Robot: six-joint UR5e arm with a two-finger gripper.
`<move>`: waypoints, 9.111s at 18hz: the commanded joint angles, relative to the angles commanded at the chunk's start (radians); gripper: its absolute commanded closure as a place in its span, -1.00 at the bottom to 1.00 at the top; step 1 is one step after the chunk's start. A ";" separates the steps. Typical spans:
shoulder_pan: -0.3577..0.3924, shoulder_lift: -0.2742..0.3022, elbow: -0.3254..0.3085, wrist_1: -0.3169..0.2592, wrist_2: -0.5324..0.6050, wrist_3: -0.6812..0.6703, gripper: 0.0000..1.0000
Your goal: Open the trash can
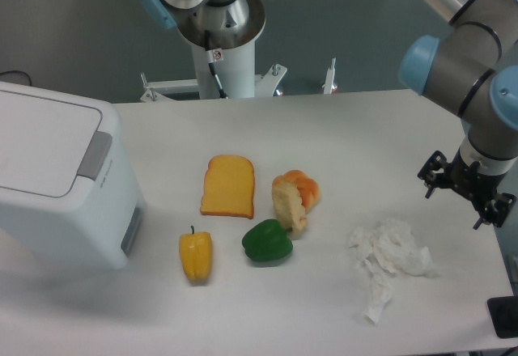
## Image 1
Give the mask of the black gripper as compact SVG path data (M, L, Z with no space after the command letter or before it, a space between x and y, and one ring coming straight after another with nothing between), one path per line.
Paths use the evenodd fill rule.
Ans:
M478 212L478 220L473 225L477 230L482 224L500 228L516 204L516 196L497 193L498 176L488 176L480 172L478 162L467 164L457 152L451 163L445 155L436 150L419 170L417 177L423 181L430 198L436 189L451 189L472 202Z

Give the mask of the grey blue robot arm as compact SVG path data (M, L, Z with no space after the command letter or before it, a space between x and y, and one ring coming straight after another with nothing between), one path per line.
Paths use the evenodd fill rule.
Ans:
M435 152L418 177L429 192L451 189L467 199L479 224L501 227L516 197L498 187L517 159L517 68L495 64L517 42L517 0L424 0L452 27L444 40L418 38L398 76L416 94L469 127L456 156ZM194 80L144 83L159 93L195 90L203 99L273 96L286 73L274 65L255 71L255 41L265 26L260 0L140 0L165 29L190 44Z

